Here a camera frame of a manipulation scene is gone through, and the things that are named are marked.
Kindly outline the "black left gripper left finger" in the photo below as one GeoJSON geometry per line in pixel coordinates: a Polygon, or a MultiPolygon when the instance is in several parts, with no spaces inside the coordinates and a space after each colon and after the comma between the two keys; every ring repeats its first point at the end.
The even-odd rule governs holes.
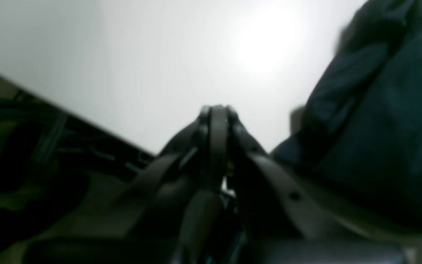
{"type": "Polygon", "coordinates": [[[24,264],[197,264],[221,212],[221,107],[204,106],[87,234],[30,244],[24,264]]]}

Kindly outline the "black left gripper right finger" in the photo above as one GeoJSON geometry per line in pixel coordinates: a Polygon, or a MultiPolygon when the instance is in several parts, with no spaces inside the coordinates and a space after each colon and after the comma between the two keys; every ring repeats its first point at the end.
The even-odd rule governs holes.
{"type": "Polygon", "coordinates": [[[228,183],[246,236],[238,264],[406,264],[402,246],[343,225],[295,182],[224,108],[228,183]]]}

